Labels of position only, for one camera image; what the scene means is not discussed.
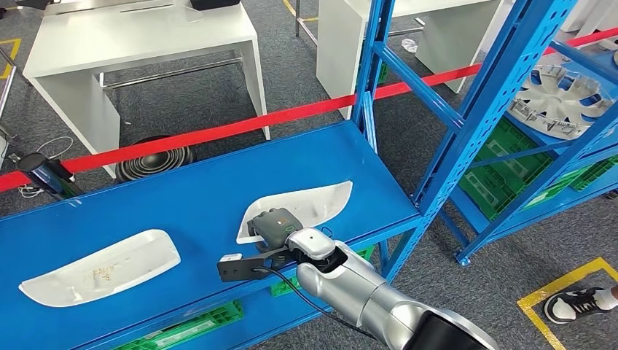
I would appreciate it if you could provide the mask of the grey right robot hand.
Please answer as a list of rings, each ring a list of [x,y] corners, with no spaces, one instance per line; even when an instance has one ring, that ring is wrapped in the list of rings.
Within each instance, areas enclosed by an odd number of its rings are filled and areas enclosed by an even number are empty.
[[[283,247],[288,236],[303,229],[303,225],[289,210],[271,208],[250,219],[247,228],[251,236],[262,238],[256,248],[265,253]]]

